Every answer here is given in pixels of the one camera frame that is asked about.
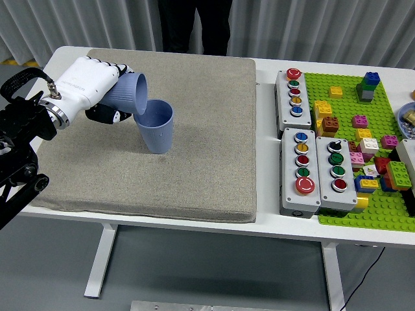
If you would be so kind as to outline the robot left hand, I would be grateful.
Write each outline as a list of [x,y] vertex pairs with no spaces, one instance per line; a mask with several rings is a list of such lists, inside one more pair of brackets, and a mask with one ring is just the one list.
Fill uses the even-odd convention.
[[73,123],[80,111],[96,106],[121,76],[132,72],[125,64],[81,56],[57,81],[47,83],[50,94],[43,97],[41,103],[55,128],[63,130]]

